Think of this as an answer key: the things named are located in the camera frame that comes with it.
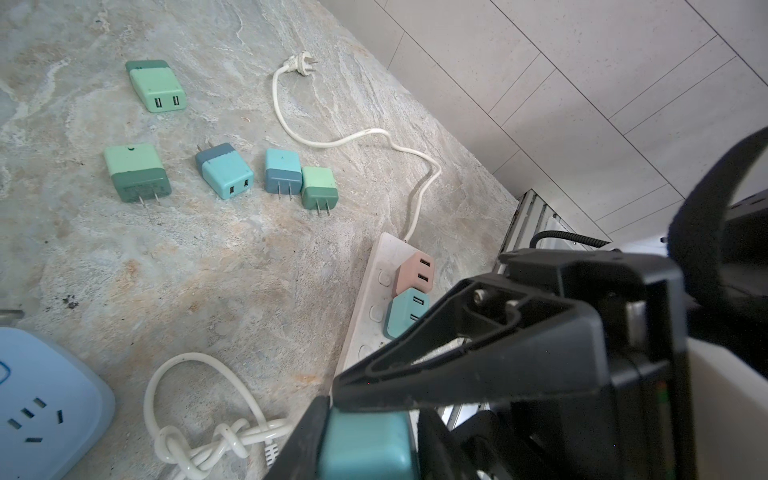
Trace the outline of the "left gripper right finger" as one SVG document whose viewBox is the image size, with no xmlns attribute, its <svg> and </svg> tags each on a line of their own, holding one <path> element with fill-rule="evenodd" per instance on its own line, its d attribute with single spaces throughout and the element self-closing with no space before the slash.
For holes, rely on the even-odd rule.
<svg viewBox="0 0 768 480">
<path fill-rule="evenodd" d="M 419 411 L 417 430 L 422 479 L 478 479 L 477 469 L 435 411 Z"/>
</svg>

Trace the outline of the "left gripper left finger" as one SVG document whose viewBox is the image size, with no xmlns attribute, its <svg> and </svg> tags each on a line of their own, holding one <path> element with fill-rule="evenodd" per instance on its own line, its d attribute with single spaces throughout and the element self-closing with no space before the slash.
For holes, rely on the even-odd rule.
<svg viewBox="0 0 768 480">
<path fill-rule="evenodd" d="M 330 414 L 329 396 L 318 396 L 285 443 L 264 480 L 314 480 Z"/>
</svg>

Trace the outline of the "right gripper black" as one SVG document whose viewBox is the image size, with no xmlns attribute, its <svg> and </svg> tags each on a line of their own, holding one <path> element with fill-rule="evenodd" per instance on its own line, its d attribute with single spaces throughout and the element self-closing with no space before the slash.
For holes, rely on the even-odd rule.
<svg viewBox="0 0 768 480">
<path fill-rule="evenodd" d="M 339 374 L 335 407 L 489 403 L 443 433 L 447 479 L 692 479 L 683 276 L 651 255 L 533 251 L 454 285 Z"/>
</svg>

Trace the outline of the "pink plug adapter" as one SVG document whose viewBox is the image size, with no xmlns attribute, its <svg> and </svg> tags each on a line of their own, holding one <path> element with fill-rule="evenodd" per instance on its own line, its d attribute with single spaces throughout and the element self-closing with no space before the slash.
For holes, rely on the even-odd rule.
<svg viewBox="0 0 768 480">
<path fill-rule="evenodd" d="M 416 252 L 397 269 L 393 294 L 397 296 L 411 288 L 425 294 L 430 293 L 434 278 L 434 259 L 423 252 Z"/>
</svg>

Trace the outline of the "white long power strip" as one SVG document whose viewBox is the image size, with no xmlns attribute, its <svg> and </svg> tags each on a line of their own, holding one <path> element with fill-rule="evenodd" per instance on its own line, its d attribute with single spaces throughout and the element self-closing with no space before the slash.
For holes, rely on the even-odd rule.
<svg viewBox="0 0 768 480">
<path fill-rule="evenodd" d="M 396 297 L 396 271 L 416 252 L 422 251 L 388 233 L 374 242 L 336 367 L 337 375 L 392 341 L 384 335 L 384 327 L 389 304 Z"/>
</svg>

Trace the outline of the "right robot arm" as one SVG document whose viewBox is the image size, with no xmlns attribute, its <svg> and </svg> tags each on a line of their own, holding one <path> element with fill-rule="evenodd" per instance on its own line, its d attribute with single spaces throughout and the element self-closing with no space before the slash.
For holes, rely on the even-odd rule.
<svg viewBox="0 0 768 480">
<path fill-rule="evenodd" d="M 692 479 L 688 323 L 767 347 L 767 223 L 735 191 L 767 148 L 729 149 L 675 215 L 667 255 L 530 246 L 458 282 L 333 382 L 346 412 L 417 411 L 420 473 Z"/>
</svg>

